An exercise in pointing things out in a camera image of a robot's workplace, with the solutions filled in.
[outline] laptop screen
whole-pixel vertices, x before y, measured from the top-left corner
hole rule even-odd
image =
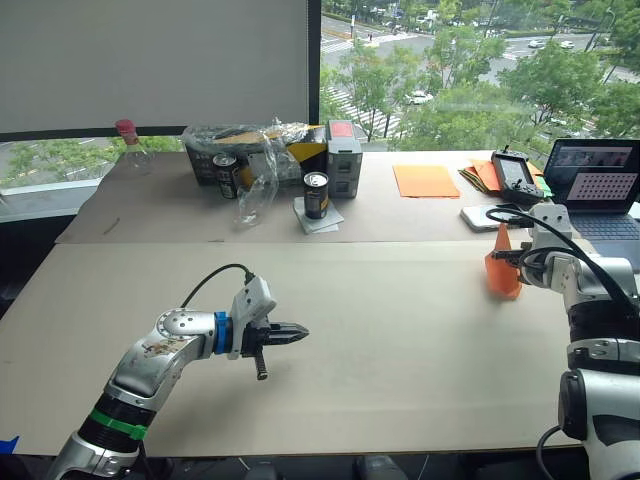
[[[570,212],[626,213],[640,188],[640,141],[556,140],[544,177]]]

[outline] canned coffee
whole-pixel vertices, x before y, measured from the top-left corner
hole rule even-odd
[[[228,155],[216,155],[213,157],[213,164],[216,167],[216,178],[218,179],[222,196],[224,198],[236,198],[238,196],[238,186],[240,185],[238,161]]]
[[[329,206],[329,177],[322,172],[304,176],[304,214],[313,219],[324,218]]]

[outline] blue tape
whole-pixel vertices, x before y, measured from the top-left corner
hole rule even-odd
[[[216,333],[218,334],[218,341],[213,353],[220,355],[224,353],[224,345],[227,342],[227,312],[215,312],[213,315],[216,318]]]
[[[0,453],[13,453],[16,449],[16,445],[18,444],[18,440],[20,439],[20,435],[16,435],[13,440],[9,440],[8,442],[3,442],[0,440]]]

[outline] laptop keyboard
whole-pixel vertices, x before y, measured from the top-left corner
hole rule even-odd
[[[571,223],[587,240],[640,240],[637,222],[621,217],[589,217],[574,215]]]

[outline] white table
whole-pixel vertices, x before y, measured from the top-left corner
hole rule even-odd
[[[151,426],[151,455],[533,447],[556,422],[567,318],[538,288],[491,300],[492,244],[57,245],[0,321],[0,438],[56,454],[129,345],[240,261],[269,282],[272,320],[311,335],[265,350],[266,382],[250,359],[191,364]],[[192,306],[228,310],[242,277],[224,275]]]
[[[469,205],[502,203],[476,191],[458,169],[470,159],[489,160],[491,152],[367,152],[358,195],[337,199],[344,216],[338,232],[305,235],[293,209],[290,188],[275,199],[264,221],[248,230],[234,225],[237,201],[220,196],[217,185],[201,187],[186,153],[158,154],[148,176],[135,176],[117,164],[58,243],[131,242],[419,242],[495,238],[474,233],[460,218]],[[445,165],[460,198],[403,198],[393,165]],[[515,233],[526,238],[526,233]]]

